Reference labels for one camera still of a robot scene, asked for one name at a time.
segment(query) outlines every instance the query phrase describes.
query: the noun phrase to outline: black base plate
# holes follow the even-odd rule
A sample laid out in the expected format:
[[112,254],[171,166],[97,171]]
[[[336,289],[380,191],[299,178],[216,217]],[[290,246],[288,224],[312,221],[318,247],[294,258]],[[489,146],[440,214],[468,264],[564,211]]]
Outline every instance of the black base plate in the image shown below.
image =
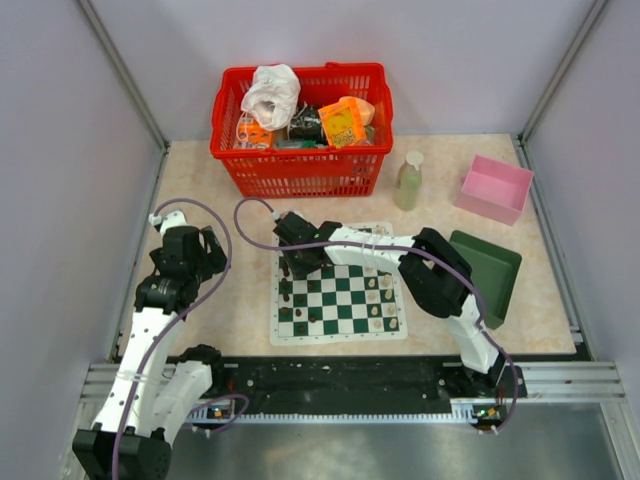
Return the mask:
[[[248,414],[449,413],[450,399],[511,398],[514,391],[508,366],[492,387],[484,376],[433,356],[223,357],[223,364],[213,374],[224,377],[225,387],[207,396],[244,393]],[[519,396],[526,394],[523,381]]]

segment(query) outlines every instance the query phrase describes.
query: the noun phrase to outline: bottle cap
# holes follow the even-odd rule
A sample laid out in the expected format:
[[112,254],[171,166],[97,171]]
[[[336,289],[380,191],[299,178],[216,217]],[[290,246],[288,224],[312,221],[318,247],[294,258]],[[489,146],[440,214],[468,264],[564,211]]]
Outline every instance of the bottle cap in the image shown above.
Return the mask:
[[424,162],[424,155],[422,155],[422,153],[418,152],[417,150],[411,150],[409,153],[407,153],[404,159],[409,165],[418,170],[422,162]]

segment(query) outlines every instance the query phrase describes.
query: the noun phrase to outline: pink box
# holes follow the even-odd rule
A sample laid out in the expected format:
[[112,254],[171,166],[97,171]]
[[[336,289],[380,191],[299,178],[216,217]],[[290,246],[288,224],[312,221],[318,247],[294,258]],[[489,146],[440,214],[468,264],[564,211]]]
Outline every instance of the pink box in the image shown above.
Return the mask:
[[454,205],[513,225],[524,210],[533,172],[476,155]]

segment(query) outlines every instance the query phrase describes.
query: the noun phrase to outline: red plastic basket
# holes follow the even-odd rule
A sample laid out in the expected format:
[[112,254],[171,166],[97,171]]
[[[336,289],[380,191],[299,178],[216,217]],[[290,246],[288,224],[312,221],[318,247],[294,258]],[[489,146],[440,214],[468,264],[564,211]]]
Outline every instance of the red plastic basket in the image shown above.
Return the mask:
[[345,95],[360,97],[376,108],[374,145],[336,149],[234,149],[240,102],[256,67],[230,68],[213,107],[210,149],[244,196],[268,198],[370,195],[384,156],[393,147],[393,105],[378,63],[327,63],[294,68],[300,79],[298,103],[328,105]]

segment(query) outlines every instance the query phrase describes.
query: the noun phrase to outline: marble countertop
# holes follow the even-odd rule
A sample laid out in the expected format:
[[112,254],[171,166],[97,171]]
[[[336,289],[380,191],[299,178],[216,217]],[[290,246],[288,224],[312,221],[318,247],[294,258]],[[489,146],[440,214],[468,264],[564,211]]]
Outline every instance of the marble countertop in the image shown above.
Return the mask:
[[[200,343],[215,346],[224,355],[459,353],[444,322],[420,310],[406,287],[403,287],[403,297],[409,335],[404,340],[291,347],[271,345],[271,254],[250,246],[235,231],[233,209],[241,195],[208,147],[206,141],[172,144],[157,204],[174,197],[191,197],[216,210],[232,233],[232,270],[220,289],[189,315],[173,344],[172,354],[180,354],[185,348]],[[411,212],[403,212],[393,203],[393,187],[405,153],[414,149],[425,156],[423,182],[418,206]],[[572,353],[575,348],[569,324],[531,201],[527,201],[522,217],[512,227],[453,206],[460,190],[460,179],[467,173],[476,154],[517,164],[509,135],[397,136],[371,196],[269,201],[281,212],[299,210],[316,225],[324,220],[342,223],[388,221],[392,223],[395,235],[413,235],[422,227],[430,226],[445,238],[449,238],[453,230],[462,230],[520,253],[523,261],[505,324],[492,335],[512,353]],[[212,225],[225,245],[221,229],[205,212],[190,205],[179,208],[186,213],[190,224]],[[262,205],[245,204],[240,221],[249,236],[262,243],[271,242],[273,221]],[[151,231],[136,285],[151,272],[152,263],[147,253],[160,243],[160,236]]]

